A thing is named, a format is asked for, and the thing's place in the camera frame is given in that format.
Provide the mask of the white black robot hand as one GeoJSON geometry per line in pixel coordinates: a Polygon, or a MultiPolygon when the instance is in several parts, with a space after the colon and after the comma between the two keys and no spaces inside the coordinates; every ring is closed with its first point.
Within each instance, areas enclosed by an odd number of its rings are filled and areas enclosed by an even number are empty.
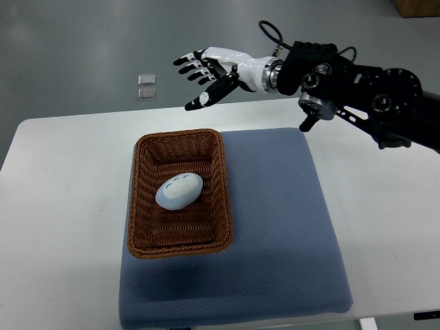
{"type": "Polygon", "coordinates": [[[185,54],[173,61],[174,66],[188,63],[178,70],[180,74],[188,74],[189,81],[198,80],[199,85],[212,82],[198,97],[187,103],[186,111],[193,111],[210,107],[232,93],[244,83],[251,92],[270,92],[268,70],[272,64],[272,57],[252,58],[249,54],[233,49],[209,47],[207,50],[197,50],[185,54]],[[219,74],[213,66],[202,60],[215,60],[227,71],[219,74]]]}

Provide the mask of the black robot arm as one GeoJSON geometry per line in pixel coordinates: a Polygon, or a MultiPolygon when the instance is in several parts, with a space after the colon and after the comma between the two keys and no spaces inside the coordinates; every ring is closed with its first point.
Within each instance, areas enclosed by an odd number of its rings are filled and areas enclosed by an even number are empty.
{"type": "Polygon", "coordinates": [[[406,69],[357,65],[334,44],[297,41],[287,46],[269,21],[259,27],[287,49],[253,58],[232,49],[209,47],[175,61],[181,74],[204,86],[186,104],[188,111],[212,106],[237,88],[248,92],[300,94],[305,113],[300,130],[308,132],[321,120],[340,117],[373,138],[380,149],[420,144],[439,150],[439,97],[422,89],[418,77],[406,69]]]}

